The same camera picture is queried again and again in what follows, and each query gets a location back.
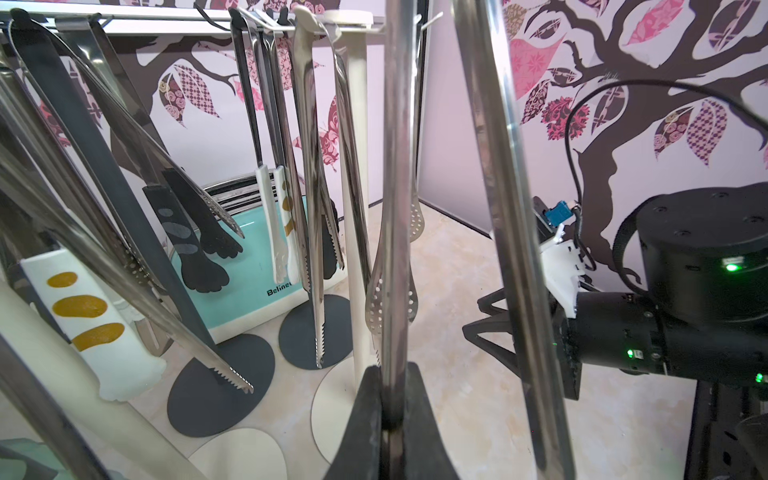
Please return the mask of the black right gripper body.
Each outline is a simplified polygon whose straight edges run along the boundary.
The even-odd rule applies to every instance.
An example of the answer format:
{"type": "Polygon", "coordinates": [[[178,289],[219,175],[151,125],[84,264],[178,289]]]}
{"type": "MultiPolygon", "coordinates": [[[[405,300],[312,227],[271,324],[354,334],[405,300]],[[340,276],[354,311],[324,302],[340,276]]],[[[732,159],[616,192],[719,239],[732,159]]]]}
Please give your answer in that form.
{"type": "Polygon", "coordinates": [[[580,292],[577,300],[574,318],[552,307],[567,399],[580,397],[585,365],[719,383],[767,399],[765,322],[690,324],[630,293],[580,292]]]}

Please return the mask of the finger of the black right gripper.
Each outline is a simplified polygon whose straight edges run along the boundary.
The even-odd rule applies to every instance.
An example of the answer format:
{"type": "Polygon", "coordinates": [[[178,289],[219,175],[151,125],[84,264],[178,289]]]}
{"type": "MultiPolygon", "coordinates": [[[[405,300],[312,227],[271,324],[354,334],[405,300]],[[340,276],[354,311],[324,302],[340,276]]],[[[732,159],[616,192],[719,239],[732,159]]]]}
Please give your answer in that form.
{"type": "Polygon", "coordinates": [[[480,297],[477,300],[478,309],[481,313],[487,314],[487,317],[464,325],[462,333],[467,341],[496,359],[514,375],[520,376],[516,353],[482,337],[482,334],[486,333],[513,335],[509,311],[506,308],[496,306],[496,303],[505,299],[506,296],[503,289],[480,297]]]}

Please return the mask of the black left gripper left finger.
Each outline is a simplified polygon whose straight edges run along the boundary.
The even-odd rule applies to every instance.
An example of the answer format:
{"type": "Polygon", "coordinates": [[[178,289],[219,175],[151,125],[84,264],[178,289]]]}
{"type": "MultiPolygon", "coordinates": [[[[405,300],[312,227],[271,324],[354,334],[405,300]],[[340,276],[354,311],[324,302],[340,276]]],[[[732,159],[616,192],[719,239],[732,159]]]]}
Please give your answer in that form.
{"type": "Polygon", "coordinates": [[[338,452],[324,479],[379,478],[382,438],[381,371],[368,367],[362,377],[338,452]]]}

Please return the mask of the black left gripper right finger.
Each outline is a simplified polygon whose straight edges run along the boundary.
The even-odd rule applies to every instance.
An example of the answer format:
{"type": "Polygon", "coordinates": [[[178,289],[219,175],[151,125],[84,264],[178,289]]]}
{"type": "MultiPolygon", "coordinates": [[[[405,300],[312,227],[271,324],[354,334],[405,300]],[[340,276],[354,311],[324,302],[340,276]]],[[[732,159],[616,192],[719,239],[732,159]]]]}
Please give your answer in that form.
{"type": "Polygon", "coordinates": [[[401,479],[458,479],[440,434],[419,366],[409,362],[402,388],[401,479]]]}

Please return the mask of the slim steel tongs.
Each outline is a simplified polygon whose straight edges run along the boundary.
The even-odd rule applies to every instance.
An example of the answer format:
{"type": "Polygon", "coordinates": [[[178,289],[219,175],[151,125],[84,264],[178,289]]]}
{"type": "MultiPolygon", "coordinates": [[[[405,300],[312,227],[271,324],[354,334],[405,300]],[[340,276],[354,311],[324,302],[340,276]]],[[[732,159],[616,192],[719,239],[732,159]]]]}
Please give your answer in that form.
{"type": "MultiPolygon", "coordinates": [[[[385,469],[400,477],[402,388],[407,364],[409,215],[415,151],[416,4],[390,1],[385,15],[385,198],[379,255],[383,266],[382,421],[385,469]]],[[[541,479],[576,475],[547,291],[514,105],[503,17],[495,1],[452,5],[472,108],[503,288],[520,363],[535,467],[541,479]]]]}

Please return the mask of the cream utensil rack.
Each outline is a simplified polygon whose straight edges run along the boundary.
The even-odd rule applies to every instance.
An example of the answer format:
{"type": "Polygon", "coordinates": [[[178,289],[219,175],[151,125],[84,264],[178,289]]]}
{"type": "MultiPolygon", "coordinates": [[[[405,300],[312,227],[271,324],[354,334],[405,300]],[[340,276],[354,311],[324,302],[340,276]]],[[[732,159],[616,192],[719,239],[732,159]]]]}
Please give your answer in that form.
{"type": "Polygon", "coordinates": [[[376,364],[372,334],[366,325],[365,279],[371,268],[367,235],[368,92],[367,39],[373,14],[360,10],[328,10],[318,21],[331,34],[333,51],[341,55],[345,82],[338,86],[341,172],[346,243],[352,354],[332,367],[315,393],[311,425],[315,443],[328,461],[339,450],[364,371],[376,364]]]}
{"type": "Polygon", "coordinates": [[[252,428],[222,434],[187,459],[133,406],[101,399],[84,361],[6,283],[1,284],[1,335],[77,426],[154,479],[287,477],[277,442],[252,428]]]}

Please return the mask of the grey utensil rack stand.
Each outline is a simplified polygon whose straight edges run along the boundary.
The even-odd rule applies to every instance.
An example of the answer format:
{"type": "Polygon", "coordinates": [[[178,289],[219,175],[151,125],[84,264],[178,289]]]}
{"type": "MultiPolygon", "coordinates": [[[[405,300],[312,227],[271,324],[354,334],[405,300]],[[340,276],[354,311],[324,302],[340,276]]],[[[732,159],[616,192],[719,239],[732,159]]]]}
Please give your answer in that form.
{"type": "Polygon", "coordinates": [[[167,414],[172,427],[193,438],[221,434],[244,420],[262,401],[272,382],[275,356],[260,336],[241,334],[214,343],[181,277],[130,188],[76,85],[61,60],[62,42],[23,9],[10,12],[8,39],[33,88],[61,123],[101,195],[127,235],[141,266],[156,286],[166,292],[179,312],[180,322],[198,344],[226,362],[222,372],[190,361],[171,388],[167,414]]]}

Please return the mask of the white handled tongs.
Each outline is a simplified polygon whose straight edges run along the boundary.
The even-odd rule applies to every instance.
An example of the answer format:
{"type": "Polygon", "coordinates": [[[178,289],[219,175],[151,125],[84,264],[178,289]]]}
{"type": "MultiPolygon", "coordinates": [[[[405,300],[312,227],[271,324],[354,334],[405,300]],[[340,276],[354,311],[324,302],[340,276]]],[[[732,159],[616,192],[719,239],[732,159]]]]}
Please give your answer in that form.
{"type": "Polygon", "coordinates": [[[20,261],[32,287],[95,374],[99,396],[128,401],[162,378],[166,362],[151,355],[108,294],[66,249],[20,261]]]}

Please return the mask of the long steel tongs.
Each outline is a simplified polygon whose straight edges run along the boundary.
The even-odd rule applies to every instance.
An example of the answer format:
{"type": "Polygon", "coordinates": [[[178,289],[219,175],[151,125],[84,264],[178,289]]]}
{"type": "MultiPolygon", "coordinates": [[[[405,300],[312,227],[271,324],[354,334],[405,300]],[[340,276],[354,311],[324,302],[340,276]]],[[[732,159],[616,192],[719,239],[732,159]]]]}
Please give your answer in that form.
{"type": "Polygon", "coordinates": [[[310,299],[315,320],[316,364],[320,369],[323,369],[326,354],[324,229],[327,229],[331,236],[336,262],[342,268],[346,266],[336,222],[333,219],[330,195],[327,191],[317,123],[316,83],[312,50],[315,37],[320,34],[325,35],[327,31],[323,20],[304,6],[295,7],[294,15],[296,25],[292,45],[293,86],[306,180],[310,299]]]}

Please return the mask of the grey utensil rack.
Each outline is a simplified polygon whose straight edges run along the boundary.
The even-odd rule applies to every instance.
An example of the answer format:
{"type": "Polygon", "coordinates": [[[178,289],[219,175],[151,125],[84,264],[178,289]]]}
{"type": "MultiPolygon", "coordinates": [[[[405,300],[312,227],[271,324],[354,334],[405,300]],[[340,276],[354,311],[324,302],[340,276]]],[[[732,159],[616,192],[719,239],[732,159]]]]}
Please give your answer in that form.
{"type": "MultiPolygon", "coordinates": [[[[308,293],[308,301],[291,310],[286,316],[279,334],[280,349],[285,358],[295,366],[310,370],[320,369],[316,364],[316,333],[312,302],[310,299],[307,239],[307,196],[304,167],[297,165],[294,144],[290,133],[288,109],[283,88],[283,75],[278,54],[278,42],[274,31],[246,20],[243,33],[246,54],[252,54],[259,76],[259,89],[265,110],[267,126],[273,145],[273,191],[278,204],[282,233],[289,246],[289,279],[301,285],[308,293]]],[[[323,230],[324,287],[338,269],[336,254],[327,229],[323,230]]],[[[330,311],[325,293],[325,327],[330,311]]],[[[335,351],[333,358],[325,354],[325,367],[333,366],[349,353],[348,348],[335,351]]]]}

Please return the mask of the black silicone tip tongs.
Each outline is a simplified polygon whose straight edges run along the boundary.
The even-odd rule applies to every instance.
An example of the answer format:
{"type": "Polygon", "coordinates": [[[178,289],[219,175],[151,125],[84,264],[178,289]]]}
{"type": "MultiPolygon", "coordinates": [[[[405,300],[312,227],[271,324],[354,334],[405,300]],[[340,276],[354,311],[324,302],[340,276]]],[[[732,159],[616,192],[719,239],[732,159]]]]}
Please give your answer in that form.
{"type": "Polygon", "coordinates": [[[230,277],[209,256],[233,258],[242,252],[219,224],[217,216],[225,211],[171,159],[99,21],[69,17],[55,25],[132,171],[145,183],[143,193],[181,262],[184,285],[199,293],[222,290],[230,277]]]}

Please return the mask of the green silicone tip tongs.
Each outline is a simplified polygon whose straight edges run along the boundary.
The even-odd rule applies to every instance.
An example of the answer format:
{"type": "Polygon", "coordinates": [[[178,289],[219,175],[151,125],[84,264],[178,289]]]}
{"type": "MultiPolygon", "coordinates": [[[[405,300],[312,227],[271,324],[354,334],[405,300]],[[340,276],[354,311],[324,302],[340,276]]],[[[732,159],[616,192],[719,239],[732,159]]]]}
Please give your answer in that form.
{"type": "Polygon", "coordinates": [[[2,479],[56,479],[59,470],[51,450],[29,439],[1,441],[2,479]]]}

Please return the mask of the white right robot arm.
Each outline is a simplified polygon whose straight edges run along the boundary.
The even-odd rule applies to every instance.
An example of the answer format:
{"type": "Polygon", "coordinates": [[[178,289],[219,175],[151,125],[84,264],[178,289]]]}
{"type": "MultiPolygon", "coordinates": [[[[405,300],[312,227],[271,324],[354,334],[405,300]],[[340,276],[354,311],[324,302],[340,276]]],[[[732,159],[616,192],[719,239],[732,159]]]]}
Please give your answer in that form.
{"type": "Polygon", "coordinates": [[[621,223],[612,259],[625,290],[588,285],[555,211],[537,212],[563,393],[585,365],[692,379],[684,475],[767,475],[767,186],[651,197],[621,223]]]}

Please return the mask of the mint green toaster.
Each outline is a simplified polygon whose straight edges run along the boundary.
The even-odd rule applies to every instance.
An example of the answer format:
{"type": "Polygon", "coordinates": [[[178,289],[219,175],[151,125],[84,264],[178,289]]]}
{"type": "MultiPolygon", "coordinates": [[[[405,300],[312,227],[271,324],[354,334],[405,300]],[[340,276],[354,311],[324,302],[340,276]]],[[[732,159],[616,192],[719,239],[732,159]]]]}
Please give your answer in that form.
{"type": "Polygon", "coordinates": [[[221,290],[187,291],[216,344],[251,330],[308,301],[299,285],[273,281],[272,255],[265,215],[256,179],[252,175],[211,184],[205,188],[243,230],[245,237],[232,235],[243,252],[235,258],[209,258],[223,267],[229,283],[221,290]]]}

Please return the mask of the aluminium frame rail back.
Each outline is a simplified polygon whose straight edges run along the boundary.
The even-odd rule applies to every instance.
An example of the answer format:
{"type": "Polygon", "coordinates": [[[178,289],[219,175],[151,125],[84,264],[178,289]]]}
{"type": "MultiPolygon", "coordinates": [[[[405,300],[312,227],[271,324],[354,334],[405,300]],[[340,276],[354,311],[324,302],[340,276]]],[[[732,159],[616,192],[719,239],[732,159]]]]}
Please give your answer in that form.
{"type": "MultiPolygon", "coordinates": [[[[43,18],[43,23],[48,19],[64,17],[76,17],[100,15],[106,23],[104,27],[108,34],[114,35],[220,35],[225,33],[222,29],[228,27],[231,20],[230,14],[225,10],[203,10],[210,19],[210,23],[197,10],[153,7],[153,6],[122,6],[110,4],[84,4],[84,3],[53,3],[35,1],[1,1],[1,14],[9,13],[13,9],[27,11],[35,18],[43,18]],[[141,25],[132,26],[128,22],[139,22],[141,25]]],[[[372,17],[370,22],[356,22],[346,24],[342,20],[361,20],[362,16],[353,14],[351,10],[344,10],[337,18],[330,21],[336,23],[342,32],[365,33],[371,35],[382,34],[385,19],[381,16],[372,17]]],[[[288,14],[290,25],[280,25],[277,20],[268,18],[263,11],[244,11],[246,20],[255,22],[260,27],[265,27],[274,32],[292,32],[294,30],[295,15],[288,14]]]]}

